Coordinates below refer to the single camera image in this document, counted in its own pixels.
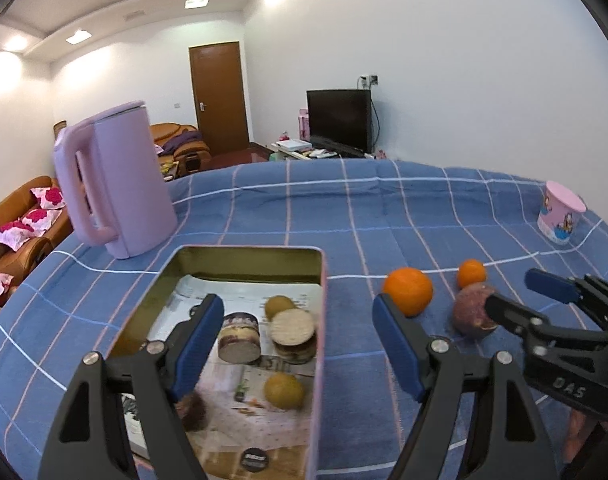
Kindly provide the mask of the right hand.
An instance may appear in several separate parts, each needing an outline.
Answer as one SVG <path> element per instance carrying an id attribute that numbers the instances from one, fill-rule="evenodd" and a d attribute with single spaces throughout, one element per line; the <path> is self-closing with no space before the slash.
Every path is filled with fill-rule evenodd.
<path id="1" fill-rule="evenodd" d="M 573 461 L 596 427 L 607 431 L 608 422 L 600 422 L 580 411 L 570 411 L 568 429 L 563 446 L 564 463 L 569 464 Z"/>

